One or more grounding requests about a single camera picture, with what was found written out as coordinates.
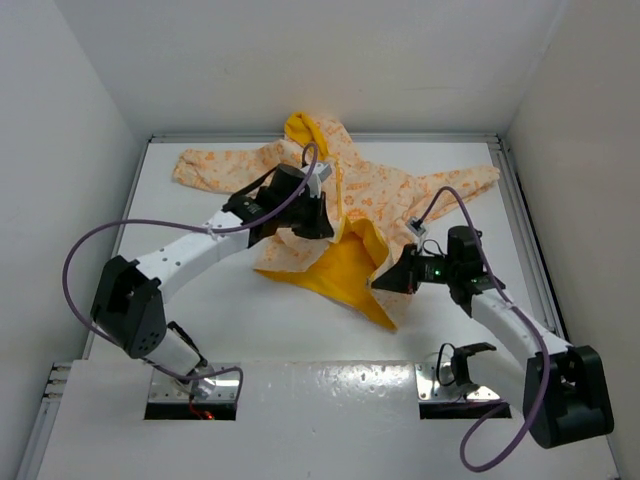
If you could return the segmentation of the orange patterned hooded jacket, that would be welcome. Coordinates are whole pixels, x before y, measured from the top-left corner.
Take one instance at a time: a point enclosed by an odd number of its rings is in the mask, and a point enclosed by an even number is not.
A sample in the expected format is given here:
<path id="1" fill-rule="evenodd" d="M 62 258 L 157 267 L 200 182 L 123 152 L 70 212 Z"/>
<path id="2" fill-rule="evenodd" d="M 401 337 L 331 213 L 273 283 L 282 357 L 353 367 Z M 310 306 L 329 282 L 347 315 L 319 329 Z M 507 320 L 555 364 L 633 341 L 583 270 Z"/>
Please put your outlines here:
<path id="1" fill-rule="evenodd" d="M 415 176 L 365 159 L 337 120 L 297 112 L 285 123 L 283 138 L 255 150 L 182 152 L 174 182 L 219 194 L 231 194 L 279 163 L 300 166 L 304 146 L 315 143 L 332 173 L 323 184 L 330 240 L 305 240 L 282 231 L 269 238 L 254 264 L 273 281 L 305 288 L 361 312 L 371 322 L 394 331 L 411 302 L 407 295 L 375 291 L 368 283 L 395 263 L 413 240 L 406 227 L 412 217 L 438 219 L 457 208 L 443 186 L 465 201 L 489 190 L 500 172 L 481 165 Z"/>

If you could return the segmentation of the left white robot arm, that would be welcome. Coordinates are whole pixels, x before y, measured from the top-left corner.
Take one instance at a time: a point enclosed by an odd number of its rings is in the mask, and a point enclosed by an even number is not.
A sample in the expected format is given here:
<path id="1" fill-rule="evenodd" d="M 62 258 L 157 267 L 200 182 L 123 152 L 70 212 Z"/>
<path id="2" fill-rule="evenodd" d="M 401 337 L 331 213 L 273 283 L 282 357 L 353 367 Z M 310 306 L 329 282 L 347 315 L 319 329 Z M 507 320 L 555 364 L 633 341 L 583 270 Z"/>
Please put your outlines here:
<path id="1" fill-rule="evenodd" d="M 193 341 L 165 315 L 168 300 L 227 257 L 288 230 L 309 240 L 330 239 L 323 184 L 326 163 L 281 164 L 234 193 L 204 225 L 151 253 L 116 256 L 102 271 L 91 318 L 130 358 L 185 379 L 206 365 Z"/>

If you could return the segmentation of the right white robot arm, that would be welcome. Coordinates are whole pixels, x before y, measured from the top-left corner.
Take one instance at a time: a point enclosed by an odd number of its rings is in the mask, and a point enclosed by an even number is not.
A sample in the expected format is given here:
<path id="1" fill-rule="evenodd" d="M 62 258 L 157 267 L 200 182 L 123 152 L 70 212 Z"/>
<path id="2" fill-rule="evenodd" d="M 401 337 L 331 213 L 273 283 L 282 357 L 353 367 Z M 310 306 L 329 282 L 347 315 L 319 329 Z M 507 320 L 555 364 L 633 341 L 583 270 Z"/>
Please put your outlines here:
<path id="1" fill-rule="evenodd" d="M 509 299 L 505 284 L 490 275 L 481 238 L 479 230 L 455 226 L 443 254 L 424 254 L 407 244 L 372 287 L 414 294 L 426 283 L 447 286 L 453 302 L 490 331 L 516 363 L 504 361 L 489 342 L 456 346 L 447 368 L 435 366 L 435 380 L 461 392 L 476 386 L 493 390 L 519 407 L 539 446 L 550 449 L 612 433 L 615 421 L 598 352 L 529 319 Z"/>

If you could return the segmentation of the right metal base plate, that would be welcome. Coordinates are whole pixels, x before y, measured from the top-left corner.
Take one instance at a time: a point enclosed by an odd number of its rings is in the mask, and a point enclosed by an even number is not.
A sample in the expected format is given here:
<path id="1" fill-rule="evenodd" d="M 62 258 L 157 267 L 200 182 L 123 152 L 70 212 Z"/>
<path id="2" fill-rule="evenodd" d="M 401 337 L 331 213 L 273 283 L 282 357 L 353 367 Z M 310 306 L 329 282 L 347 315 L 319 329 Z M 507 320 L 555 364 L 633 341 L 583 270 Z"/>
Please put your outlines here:
<path id="1" fill-rule="evenodd" d="M 484 386 L 458 386 L 445 361 L 436 373 L 436 361 L 414 364 L 417 398 L 421 404 L 452 405 L 497 402 L 500 397 Z"/>

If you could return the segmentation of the metal base plate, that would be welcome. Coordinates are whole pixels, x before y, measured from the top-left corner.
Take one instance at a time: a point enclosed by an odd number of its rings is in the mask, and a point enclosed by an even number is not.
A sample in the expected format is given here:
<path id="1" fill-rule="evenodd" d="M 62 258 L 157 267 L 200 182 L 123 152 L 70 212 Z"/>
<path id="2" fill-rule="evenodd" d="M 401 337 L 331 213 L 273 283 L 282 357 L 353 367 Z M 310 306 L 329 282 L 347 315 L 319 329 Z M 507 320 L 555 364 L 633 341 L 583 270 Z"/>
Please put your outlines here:
<path id="1" fill-rule="evenodd" d="M 238 366 L 209 365 L 196 373 L 206 373 L 207 376 L 186 382 L 154 371 L 148 391 L 148 402 L 186 405 L 192 400 L 198 405 L 217 405 L 232 404 L 238 399 L 241 386 L 241 372 Z"/>
<path id="2" fill-rule="evenodd" d="M 436 361 L 414 364 L 417 398 L 421 404 L 452 405 L 497 402 L 500 397 L 484 386 L 458 386 L 445 361 L 436 373 Z"/>

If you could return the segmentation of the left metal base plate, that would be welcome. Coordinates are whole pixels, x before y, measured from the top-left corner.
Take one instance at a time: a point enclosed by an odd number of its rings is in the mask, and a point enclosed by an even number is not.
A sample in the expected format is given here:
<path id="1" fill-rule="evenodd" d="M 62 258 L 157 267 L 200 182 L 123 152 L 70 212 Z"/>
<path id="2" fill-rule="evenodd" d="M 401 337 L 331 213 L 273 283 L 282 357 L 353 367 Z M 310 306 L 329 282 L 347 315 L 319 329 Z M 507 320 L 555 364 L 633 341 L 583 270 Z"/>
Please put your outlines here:
<path id="1" fill-rule="evenodd" d="M 186 405 L 192 400 L 198 405 L 217 405 L 232 404 L 238 399 L 241 386 L 241 372 L 238 366 L 209 365 L 196 373 L 206 373 L 207 376 L 186 382 L 154 371 L 148 391 L 148 402 Z"/>

